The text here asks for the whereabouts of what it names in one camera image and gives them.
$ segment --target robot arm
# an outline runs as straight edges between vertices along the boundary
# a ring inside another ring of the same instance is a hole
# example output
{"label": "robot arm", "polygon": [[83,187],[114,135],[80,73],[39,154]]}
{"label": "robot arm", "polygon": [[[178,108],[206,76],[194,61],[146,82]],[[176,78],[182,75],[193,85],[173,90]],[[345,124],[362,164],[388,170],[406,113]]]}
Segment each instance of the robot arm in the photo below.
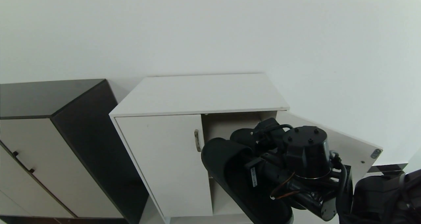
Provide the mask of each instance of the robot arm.
{"label": "robot arm", "polygon": [[353,194],[351,167],[314,126],[293,128],[267,119],[234,131],[230,140],[210,140],[202,161],[255,224],[291,224],[291,208],[324,221],[338,214],[340,224],[421,223],[421,170],[396,179],[367,177]]}

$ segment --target black and white cabinet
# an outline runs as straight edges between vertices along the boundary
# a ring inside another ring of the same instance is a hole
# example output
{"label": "black and white cabinet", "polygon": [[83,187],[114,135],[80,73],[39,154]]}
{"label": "black and white cabinet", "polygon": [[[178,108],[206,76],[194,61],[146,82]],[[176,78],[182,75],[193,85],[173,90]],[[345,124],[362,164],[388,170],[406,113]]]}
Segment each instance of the black and white cabinet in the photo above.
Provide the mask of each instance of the black and white cabinet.
{"label": "black and white cabinet", "polygon": [[108,116],[107,80],[0,85],[0,215],[125,219],[148,192]]}

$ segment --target black cabinet top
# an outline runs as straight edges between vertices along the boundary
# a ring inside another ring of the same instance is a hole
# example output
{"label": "black cabinet top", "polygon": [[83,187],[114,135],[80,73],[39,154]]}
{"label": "black cabinet top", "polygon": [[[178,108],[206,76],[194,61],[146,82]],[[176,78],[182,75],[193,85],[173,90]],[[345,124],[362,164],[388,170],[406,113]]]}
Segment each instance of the black cabinet top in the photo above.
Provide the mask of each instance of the black cabinet top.
{"label": "black cabinet top", "polygon": [[49,118],[104,79],[0,84],[0,119]]}

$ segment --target orange wire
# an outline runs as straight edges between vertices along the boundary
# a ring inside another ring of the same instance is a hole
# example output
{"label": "orange wire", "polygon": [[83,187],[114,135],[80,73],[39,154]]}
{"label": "orange wire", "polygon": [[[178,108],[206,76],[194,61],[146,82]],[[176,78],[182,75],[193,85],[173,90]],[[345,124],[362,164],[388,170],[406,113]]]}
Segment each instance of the orange wire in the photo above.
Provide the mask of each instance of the orange wire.
{"label": "orange wire", "polygon": [[281,199],[281,198],[288,197],[288,196],[290,196],[290,195],[293,195],[293,194],[298,194],[298,193],[299,193],[299,191],[293,191],[293,192],[290,192],[290,193],[287,193],[287,194],[281,195],[281,196],[279,196],[279,197],[276,197],[276,199]]}
{"label": "orange wire", "polygon": [[293,172],[292,173],[292,175],[288,178],[288,179],[286,179],[284,182],[282,182],[282,184],[280,184],[278,187],[276,187],[273,191],[272,191],[272,193],[270,194],[270,196],[274,196],[274,194],[276,193],[276,192],[278,192],[281,188],[282,188],[282,186],[284,186],[286,183],[288,183],[288,181],[290,181],[292,178],[293,178],[293,176],[294,176],[294,174],[295,174],[295,172]]}

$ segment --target drawer handle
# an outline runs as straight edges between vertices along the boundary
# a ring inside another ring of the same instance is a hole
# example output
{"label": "drawer handle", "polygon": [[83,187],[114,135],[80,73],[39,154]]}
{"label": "drawer handle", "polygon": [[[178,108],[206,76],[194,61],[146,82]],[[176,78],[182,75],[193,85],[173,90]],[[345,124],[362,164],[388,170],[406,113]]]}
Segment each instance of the drawer handle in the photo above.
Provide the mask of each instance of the drawer handle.
{"label": "drawer handle", "polygon": [[12,152],[12,155],[13,155],[13,157],[15,158],[15,160],[25,169],[25,170],[27,170],[27,172],[29,172],[29,173],[31,173],[31,174],[33,174],[34,172],[35,172],[35,169],[30,169],[30,170],[28,170],[28,169],[26,169],[26,167],[22,164],[22,162],[21,161],[19,161],[19,159],[17,158],[17,156],[19,155],[19,152],[18,151],[15,151],[15,152]]}
{"label": "drawer handle", "polygon": [[201,152],[200,143],[199,143],[199,130],[194,130],[194,141],[196,142],[196,149],[198,152]]}

